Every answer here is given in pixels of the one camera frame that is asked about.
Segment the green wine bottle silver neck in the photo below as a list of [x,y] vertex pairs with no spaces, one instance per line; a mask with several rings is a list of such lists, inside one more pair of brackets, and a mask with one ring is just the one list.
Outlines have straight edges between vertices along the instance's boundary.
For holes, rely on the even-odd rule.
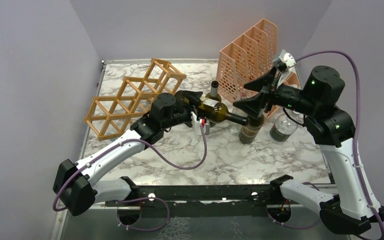
[[216,102],[222,101],[222,98],[218,93],[218,87],[219,87],[218,81],[213,80],[211,82],[210,91],[209,93],[206,94],[205,96],[206,99],[204,100],[204,105],[207,108],[212,108],[213,110],[215,110],[214,114],[218,114],[221,110],[221,105],[219,103],[216,103]]

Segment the green wine bottle white label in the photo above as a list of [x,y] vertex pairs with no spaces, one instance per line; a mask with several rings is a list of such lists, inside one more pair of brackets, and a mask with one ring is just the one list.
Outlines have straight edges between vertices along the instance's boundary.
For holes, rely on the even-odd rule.
[[247,117],[232,113],[224,103],[204,96],[200,98],[197,112],[199,117],[207,118],[214,123],[230,121],[242,126],[248,123]]

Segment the dark wine bottle black neck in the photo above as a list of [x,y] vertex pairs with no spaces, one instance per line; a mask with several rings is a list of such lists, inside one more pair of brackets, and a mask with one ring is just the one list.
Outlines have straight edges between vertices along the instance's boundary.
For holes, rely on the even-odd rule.
[[238,134],[238,139],[243,144],[250,144],[256,138],[260,129],[262,128],[265,121],[265,116],[263,112],[260,112],[257,118],[248,117],[248,122],[245,126],[241,127],[241,130]]

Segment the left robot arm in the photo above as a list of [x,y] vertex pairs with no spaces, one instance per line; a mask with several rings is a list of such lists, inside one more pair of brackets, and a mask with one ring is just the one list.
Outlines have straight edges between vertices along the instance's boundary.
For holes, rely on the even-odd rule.
[[187,90],[161,93],[149,111],[117,140],[89,157],[60,163],[52,187],[56,194],[52,209],[55,212],[68,210],[72,216],[78,216],[96,203],[112,200],[120,200],[127,206],[135,203],[137,191],[129,178],[103,180],[103,176],[133,155],[152,148],[166,129],[181,124],[201,127],[196,109],[201,104],[202,94]]

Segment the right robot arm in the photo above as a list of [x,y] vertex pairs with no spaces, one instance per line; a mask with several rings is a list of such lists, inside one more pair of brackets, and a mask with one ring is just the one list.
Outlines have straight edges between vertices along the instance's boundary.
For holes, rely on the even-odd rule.
[[358,151],[353,148],[356,126],[352,117],[336,106],[345,82],[332,67],[314,67],[303,89],[279,84],[276,68],[248,82],[255,95],[237,100],[234,107],[256,118],[260,111],[279,106],[303,114],[304,126],[319,146],[334,178],[337,194],[308,187],[289,175],[273,180],[269,199],[280,204],[296,202],[318,214],[324,226],[338,235],[361,235],[372,223],[384,221],[384,206],[370,190]]

